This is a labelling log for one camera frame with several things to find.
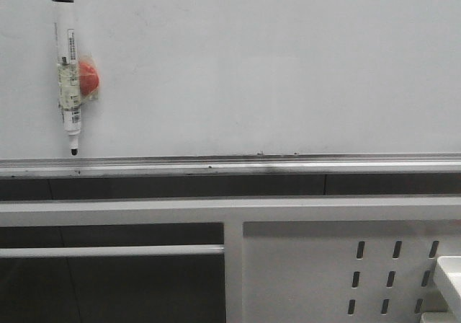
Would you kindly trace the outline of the white whiteboard marker pen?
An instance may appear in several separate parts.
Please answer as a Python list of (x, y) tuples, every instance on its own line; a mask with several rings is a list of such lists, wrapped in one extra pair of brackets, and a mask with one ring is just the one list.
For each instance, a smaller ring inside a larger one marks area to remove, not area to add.
[(79, 152), (81, 92), (74, 0), (51, 0), (58, 70), (58, 106), (71, 155)]

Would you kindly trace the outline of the red round magnet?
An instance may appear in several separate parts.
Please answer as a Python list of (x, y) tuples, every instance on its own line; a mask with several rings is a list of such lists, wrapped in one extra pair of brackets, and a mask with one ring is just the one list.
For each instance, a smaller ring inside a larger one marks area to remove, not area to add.
[(79, 59), (79, 84), (83, 103), (99, 98), (99, 72), (96, 63), (89, 55)]

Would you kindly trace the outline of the white plastic box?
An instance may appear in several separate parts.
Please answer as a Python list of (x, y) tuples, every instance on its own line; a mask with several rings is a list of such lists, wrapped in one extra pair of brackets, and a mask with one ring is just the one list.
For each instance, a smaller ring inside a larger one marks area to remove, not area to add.
[(448, 311), (426, 312), (420, 322), (460, 322), (460, 256), (438, 257), (433, 279)]

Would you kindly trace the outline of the aluminium whiteboard tray rail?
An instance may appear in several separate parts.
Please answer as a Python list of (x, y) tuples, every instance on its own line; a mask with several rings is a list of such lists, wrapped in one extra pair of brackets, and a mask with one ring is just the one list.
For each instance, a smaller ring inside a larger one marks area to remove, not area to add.
[(1, 178), (456, 173), (458, 153), (3, 159)]

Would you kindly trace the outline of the large white whiteboard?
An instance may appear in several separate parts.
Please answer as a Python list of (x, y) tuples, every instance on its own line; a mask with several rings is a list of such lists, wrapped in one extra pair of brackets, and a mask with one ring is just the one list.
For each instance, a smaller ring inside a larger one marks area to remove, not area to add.
[[(460, 0), (75, 0), (80, 157), (460, 151)], [(1, 0), (1, 158), (70, 156), (51, 0)]]

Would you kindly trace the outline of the white metal perforated frame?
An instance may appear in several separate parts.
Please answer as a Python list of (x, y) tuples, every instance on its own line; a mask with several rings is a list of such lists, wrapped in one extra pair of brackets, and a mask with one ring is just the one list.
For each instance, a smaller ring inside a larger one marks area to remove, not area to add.
[(3, 322), (419, 322), (460, 198), (1, 204)]

